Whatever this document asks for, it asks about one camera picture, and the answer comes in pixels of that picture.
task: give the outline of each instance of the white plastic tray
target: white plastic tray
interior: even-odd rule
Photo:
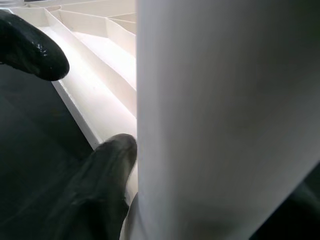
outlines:
[[[63,10],[51,13],[136,90],[136,58],[133,55],[136,49],[134,45],[136,36],[134,34],[105,17]]]
[[[124,28],[107,18],[89,15],[84,15],[83,18],[78,16],[77,19],[90,20],[96,28],[90,29],[85,24],[73,25],[76,21],[72,22],[71,16],[76,15],[55,9],[50,12],[45,8],[13,8],[11,11],[46,33],[64,51],[70,71],[64,79],[53,85],[92,148],[95,149],[106,139],[120,133],[137,137],[136,89],[119,73],[126,67],[119,65],[117,68],[114,56],[110,55],[109,59],[105,59],[103,54],[98,56],[93,51],[93,45],[87,42],[88,36],[110,41],[109,49],[133,58],[135,63],[132,55],[108,38],[106,28],[100,32],[102,27],[108,25],[108,21],[122,30]],[[138,191],[137,173],[136,166],[128,181],[128,202],[132,201]]]

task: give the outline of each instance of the dark surface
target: dark surface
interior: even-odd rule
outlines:
[[[304,182],[320,200],[320,163],[309,173]]]
[[[50,156],[64,151],[77,159],[84,159],[92,152],[50,82],[5,65],[0,65],[0,73],[0,121],[8,123],[0,124],[0,141],[17,138],[11,144],[15,145],[15,152],[21,153],[32,151]],[[52,147],[43,149],[40,135],[48,139]],[[19,136],[32,147],[26,149],[27,145],[18,141]]]
[[[319,239],[320,202],[302,183],[274,211],[250,240]]]
[[[119,239],[134,138],[93,152],[50,82],[0,72],[0,239]]]

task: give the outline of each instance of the white tube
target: white tube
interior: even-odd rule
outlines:
[[[309,2],[137,1],[130,240],[248,239],[316,165],[319,8]]]

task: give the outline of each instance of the white pipe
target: white pipe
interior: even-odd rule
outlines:
[[[310,2],[137,1],[130,240],[248,239],[316,165],[319,8]]]

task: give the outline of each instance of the black rubber glove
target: black rubber glove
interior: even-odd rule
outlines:
[[[125,189],[136,140],[111,137],[81,164],[71,158],[31,162],[1,176],[1,240],[119,240],[129,210]]]
[[[56,81],[69,72],[62,49],[45,33],[17,15],[0,10],[0,62]]]

